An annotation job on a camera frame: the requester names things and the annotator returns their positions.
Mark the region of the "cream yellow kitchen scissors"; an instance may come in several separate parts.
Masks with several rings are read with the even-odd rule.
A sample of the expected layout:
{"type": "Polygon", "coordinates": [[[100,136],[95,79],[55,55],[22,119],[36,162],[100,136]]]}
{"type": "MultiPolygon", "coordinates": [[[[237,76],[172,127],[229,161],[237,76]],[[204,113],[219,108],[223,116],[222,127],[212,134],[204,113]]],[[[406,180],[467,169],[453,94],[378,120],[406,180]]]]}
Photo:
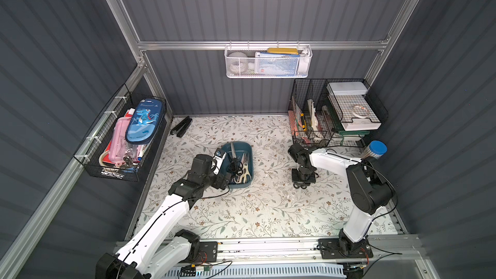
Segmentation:
{"type": "Polygon", "coordinates": [[[252,179],[251,173],[249,172],[249,155],[247,153],[243,154],[240,163],[241,171],[235,176],[235,183],[246,184],[252,179]]]}

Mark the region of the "medium black scissors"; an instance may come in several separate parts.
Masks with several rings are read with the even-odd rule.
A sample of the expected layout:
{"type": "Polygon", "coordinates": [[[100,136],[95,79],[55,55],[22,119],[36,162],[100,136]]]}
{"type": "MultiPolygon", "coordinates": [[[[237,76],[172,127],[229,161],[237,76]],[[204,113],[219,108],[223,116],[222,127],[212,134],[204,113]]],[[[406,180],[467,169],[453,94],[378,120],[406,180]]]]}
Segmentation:
{"type": "Polygon", "coordinates": [[[230,143],[230,147],[231,147],[231,159],[230,159],[230,165],[228,171],[231,174],[240,176],[242,174],[243,164],[236,156],[235,145],[233,142],[230,143]]]}

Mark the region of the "teal plastic storage box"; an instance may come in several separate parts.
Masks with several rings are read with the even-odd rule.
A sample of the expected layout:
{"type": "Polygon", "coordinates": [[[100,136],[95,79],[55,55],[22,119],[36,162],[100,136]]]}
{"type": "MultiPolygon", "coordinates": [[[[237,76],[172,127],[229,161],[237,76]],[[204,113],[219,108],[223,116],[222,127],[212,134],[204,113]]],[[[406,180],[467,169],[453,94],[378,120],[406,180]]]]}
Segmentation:
{"type": "Polygon", "coordinates": [[[221,146],[226,152],[226,159],[220,168],[220,174],[229,180],[231,189],[245,189],[254,180],[253,149],[247,142],[229,142],[221,146]]]}

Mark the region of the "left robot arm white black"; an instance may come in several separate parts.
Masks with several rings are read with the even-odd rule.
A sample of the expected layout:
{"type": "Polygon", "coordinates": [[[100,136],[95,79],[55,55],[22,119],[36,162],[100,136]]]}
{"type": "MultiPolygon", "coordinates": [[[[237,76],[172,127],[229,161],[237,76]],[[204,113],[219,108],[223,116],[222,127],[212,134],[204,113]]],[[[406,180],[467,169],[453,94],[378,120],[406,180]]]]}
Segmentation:
{"type": "Polygon", "coordinates": [[[218,148],[213,156],[198,154],[183,178],[174,182],[168,195],[146,225],[117,253],[105,253],[97,262],[96,278],[161,278],[182,261],[194,261],[199,253],[199,236],[181,230],[164,248],[172,228],[204,198],[207,188],[227,188],[230,176],[220,169],[226,151],[218,148]]]}

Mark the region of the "white box on organizer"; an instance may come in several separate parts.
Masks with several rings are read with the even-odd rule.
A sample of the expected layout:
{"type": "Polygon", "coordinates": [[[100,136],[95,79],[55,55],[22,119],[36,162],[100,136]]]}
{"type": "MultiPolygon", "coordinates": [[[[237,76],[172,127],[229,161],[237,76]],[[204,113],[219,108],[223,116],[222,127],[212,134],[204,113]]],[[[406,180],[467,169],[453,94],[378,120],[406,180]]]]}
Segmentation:
{"type": "Polygon", "coordinates": [[[327,89],[335,96],[363,96],[368,92],[363,82],[330,82],[327,89]]]}

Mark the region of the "black stapler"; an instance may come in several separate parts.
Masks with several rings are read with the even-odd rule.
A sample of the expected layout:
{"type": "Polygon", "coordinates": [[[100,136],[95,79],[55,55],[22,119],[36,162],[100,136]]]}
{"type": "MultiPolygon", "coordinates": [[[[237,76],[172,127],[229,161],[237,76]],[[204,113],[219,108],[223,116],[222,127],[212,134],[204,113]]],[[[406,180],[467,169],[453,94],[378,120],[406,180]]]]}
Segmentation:
{"type": "Polygon", "coordinates": [[[171,129],[170,135],[177,136],[178,138],[182,138],[189,129],[189,127],[191,126],[191,124],[192,124],[192,118],[190,116],[187,116],[171,129]]]}

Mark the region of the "blue lid pencil tube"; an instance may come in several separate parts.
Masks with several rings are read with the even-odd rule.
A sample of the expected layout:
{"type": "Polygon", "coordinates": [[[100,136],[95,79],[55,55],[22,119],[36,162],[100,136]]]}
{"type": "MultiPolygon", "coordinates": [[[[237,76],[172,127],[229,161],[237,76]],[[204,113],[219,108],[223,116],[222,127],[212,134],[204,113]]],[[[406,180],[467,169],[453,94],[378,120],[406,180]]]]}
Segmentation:
{"type": "Polygon", "coordinates": [[[369,158],[373,157],[379,159],[381,156],[386,154],[388,151],[386,144],[381,141],[373,140],[369,143],[367,147],[364,148],[364,151],[361,154],[361,158],[369,158]]]}

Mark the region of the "grid pattern notebook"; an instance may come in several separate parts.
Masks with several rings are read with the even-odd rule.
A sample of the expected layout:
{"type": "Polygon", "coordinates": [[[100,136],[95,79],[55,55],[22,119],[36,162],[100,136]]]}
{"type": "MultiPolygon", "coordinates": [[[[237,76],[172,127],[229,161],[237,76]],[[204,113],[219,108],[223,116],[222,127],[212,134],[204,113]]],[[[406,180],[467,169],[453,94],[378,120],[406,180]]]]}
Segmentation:
{"type": "Polygon", "coordinates": [[[364,96],[329,94],[328,97],[345,131],[377,130],[382,125],[364,96]]]}

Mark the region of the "tape roll on notebook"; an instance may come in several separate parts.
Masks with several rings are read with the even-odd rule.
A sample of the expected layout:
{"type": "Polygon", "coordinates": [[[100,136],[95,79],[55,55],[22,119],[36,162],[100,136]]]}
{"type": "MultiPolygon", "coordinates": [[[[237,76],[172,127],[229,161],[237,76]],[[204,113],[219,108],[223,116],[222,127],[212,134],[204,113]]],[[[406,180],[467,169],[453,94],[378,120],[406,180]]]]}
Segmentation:
{"type": "Polygon", "coordinates": [[[369,118],[370,111],[367,107],[362,105],[354,105],[351,108],[351,113],[355,118],[366,119],[369,118]]]}

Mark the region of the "blue dinosaur pencil case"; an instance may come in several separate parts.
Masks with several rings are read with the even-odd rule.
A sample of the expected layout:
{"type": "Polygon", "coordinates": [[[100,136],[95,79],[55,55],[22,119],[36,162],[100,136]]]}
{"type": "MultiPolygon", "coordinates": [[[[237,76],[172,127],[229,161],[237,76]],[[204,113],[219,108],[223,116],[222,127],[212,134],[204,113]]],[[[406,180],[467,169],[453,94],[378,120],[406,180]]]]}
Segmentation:
{"type": "Polygon", "coordinates": [[[125,139],[132,145],[148,144],[155,136],[164,116],[164,103],[156,98],[141,100],[125,133],[125,139]]]}

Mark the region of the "pink pencil case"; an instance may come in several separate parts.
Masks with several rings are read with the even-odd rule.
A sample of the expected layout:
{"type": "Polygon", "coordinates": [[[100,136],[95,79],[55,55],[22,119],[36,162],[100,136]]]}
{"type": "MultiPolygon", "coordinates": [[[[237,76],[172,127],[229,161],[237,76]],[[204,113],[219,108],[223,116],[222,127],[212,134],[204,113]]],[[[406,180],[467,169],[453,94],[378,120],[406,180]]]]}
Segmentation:
{"type": "Polygon", "coordinates": [[[127,153],[126,131],[130,124],[131,117],[119,118],[114,127],[111,146],[108,153],[108,160],[114,164],[122,164],[127,153]]]}

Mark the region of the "white tape roll in basket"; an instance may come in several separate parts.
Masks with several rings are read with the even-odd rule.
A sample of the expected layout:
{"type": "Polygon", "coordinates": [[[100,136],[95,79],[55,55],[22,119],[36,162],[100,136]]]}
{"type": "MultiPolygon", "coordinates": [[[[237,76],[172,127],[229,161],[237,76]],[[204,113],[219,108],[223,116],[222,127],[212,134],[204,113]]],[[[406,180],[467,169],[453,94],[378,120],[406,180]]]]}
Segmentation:
{"type": "Polygon", "coordinates": [[[227,57],[227,68],[231,74],[245,73],[248,68],[248,56],[242,52],[231,53],[227,57]]]}

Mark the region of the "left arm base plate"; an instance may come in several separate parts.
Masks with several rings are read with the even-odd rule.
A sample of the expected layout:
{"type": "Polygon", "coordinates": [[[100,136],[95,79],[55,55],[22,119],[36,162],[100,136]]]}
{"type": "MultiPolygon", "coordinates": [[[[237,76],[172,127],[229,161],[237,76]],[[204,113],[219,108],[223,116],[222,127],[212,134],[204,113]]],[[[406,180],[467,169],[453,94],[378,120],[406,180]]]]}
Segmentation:
{"type": "Polygon", "coordinates": [[[182,263],[202,264],[217,260],[218,242],[196,242],[191,245],[187,258],[182,263]]]}

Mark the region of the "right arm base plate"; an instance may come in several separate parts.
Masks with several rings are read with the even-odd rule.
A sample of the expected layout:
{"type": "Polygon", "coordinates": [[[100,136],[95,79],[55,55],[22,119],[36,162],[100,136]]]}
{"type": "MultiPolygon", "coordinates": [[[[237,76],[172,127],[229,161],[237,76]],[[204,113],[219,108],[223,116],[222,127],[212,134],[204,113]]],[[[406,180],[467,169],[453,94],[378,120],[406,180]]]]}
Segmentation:
{"type": "Polygon", "coordinates": [[[324,260],[332,259],[370,259],[373,252],[367,239],[353,243],[344,238],[321,238],[318,239],[316,249],[324,260]]]}

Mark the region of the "aluminium front rail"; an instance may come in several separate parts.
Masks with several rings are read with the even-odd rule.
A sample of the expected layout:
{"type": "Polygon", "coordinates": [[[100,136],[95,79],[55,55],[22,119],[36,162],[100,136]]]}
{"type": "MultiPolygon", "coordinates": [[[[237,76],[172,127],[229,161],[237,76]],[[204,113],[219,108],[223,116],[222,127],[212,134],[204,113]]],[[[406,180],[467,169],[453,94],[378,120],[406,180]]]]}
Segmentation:
{"type": "MultiPolygon", "coordinates": [[[[422,276],[427,278],[438,278],[431,260],[423,255],[419,248],[414,245],[420,242],[419,238],[414,235],[386,235],[384,237],[374,237],[373,241],[377,245],[373,245],[368,240],[374,257],[370,259],[333,259],[343,260],[346,263],[356,263],[360,259],[364,259],[367,263],[367,268],[370,269],[374,260],[380,260],[379,253],[384,257],[400,257],[404,260],[415,260],[417,267],[422,276]]],[[[218,241],[217,257],[233,257],[236,260],[255,260],[263,259],[279,259],[289,261],[296,258],[311,258],[320,255],[316,249],[318,239],[314,237],[303,238],[243,238],[243,239],[226,239],[218,241]]]]}

